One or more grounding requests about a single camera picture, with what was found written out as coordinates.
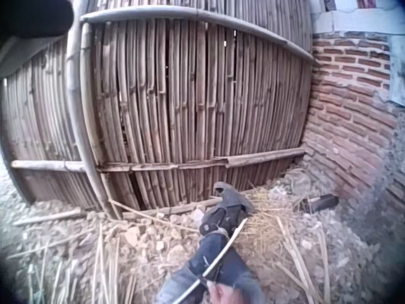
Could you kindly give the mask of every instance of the black shoe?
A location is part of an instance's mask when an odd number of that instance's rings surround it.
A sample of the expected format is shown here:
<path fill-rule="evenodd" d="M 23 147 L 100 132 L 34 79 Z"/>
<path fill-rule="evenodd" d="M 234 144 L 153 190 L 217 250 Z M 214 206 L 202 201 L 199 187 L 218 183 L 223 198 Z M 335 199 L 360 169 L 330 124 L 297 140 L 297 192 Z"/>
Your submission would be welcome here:
<path fill-rule="evenodd" d="M 234 187 L 225 182 L 216 182 L 214 190 L 222 197 L 222 201 L 207 211 L 199 231 L 205 236 L 222 228 L 230 238 L 247 214 L 254 212 L 254 207 Z"/>

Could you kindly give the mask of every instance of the ground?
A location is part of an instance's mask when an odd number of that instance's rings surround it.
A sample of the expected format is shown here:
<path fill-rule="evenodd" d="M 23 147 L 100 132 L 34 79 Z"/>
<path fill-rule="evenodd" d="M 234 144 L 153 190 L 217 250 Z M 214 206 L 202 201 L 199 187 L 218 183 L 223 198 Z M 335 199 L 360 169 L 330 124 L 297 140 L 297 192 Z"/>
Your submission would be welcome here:
<path fill-rule="evenodd" d="M 282 270 L 285 267 L 299 278 L 289 253 L 295 244 L 322 298 L 328 272 L 332 303 L 378 303 L 390 282 L 387 250 L 377 239 L 366 243 L 355 234 L 342 220 L 345 211 L 341 206 L 313 215 L 296 211 L 303 197 L 320 191 L 299 168 L 251 191 L 247 198 L 258 211 L 237 238 L 237 251 L 258 277 L 268 303 L 307 303 L 306 293 Z M 170 273 L 195 252 L 198 217 L 205 211 L 200 207 L 191 214 L 160 217 L 183 228 L 153 223 L 148 218 L 112 221 L 98 213 L 75 220 L 13 226 L 22 218 L 70 209 L 59 201 L 26 206 L 0 164 L 2 263 L 20 299 L 37 303 L 41 299 L 47 303 L 94 303 L 93 299 L 98 303 L 152 303 Z M 294 244 L 283 236 L 279 219 Z M 319 240 L 322 231 L 327 269 Z M 81 235 L 52 246 L 76 234 Z M 41 246 L 50 248 L 7 258 Z"/>

